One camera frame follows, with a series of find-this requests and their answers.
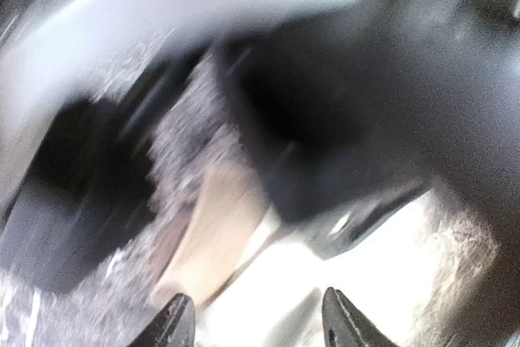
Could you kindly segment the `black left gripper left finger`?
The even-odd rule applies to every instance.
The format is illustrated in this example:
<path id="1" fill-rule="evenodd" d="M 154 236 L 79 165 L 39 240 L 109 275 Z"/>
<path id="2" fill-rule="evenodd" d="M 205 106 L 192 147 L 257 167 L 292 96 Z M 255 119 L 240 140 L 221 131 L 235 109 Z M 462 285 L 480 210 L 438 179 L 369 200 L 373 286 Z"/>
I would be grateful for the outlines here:
<path id="1" fill-rule="evenodd" d="M 132 342 L 132 347 L 193 347 L 195 306 L 177 293 Z"/>

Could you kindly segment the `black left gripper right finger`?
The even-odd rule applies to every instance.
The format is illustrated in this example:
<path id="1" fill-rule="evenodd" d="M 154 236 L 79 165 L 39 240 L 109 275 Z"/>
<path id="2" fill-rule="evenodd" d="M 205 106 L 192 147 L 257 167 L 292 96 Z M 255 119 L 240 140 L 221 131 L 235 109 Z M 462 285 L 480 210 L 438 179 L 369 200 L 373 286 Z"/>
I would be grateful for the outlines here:
<path id="1" fill-rule="evenodd" d="M 394 343 L 339 289 L 326 289 L 322 322 L 327 347 L 394 347 Z"/>

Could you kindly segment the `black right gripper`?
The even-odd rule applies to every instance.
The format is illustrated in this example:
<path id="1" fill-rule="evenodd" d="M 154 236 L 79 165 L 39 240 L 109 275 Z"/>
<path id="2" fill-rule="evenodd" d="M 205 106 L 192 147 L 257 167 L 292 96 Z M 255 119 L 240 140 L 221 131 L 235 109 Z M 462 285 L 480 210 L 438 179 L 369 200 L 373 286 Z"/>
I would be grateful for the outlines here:
<path id="1" fill-rule="evenodd" d="M 219 76 L 288 221 L 439 177 L 500 251 L 448 328 L 519 328 L 519 0 L 358 0 L 217 44 Z"/>

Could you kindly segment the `beige brown striped sock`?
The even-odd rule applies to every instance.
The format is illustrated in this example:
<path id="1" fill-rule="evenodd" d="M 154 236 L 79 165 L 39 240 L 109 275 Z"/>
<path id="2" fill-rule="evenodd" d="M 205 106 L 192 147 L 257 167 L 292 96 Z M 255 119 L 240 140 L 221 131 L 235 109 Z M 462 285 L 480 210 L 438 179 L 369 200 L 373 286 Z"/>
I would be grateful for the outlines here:
<path id="1" fill-rule="evenodd" d="M 443 189 L 407 201 L 355 246 L 320 250 L 366 205 L 325 232 L 281 223 L 250 171 L 225 163 L 203 176 L 188 224 L 150 294 L 197 309 L 203 346 L 320 346 L 321 301 L 339 289 L 392 342 L 440 346 L 455 312 L 488 274 L 499 245 L 471 209 Z"/>

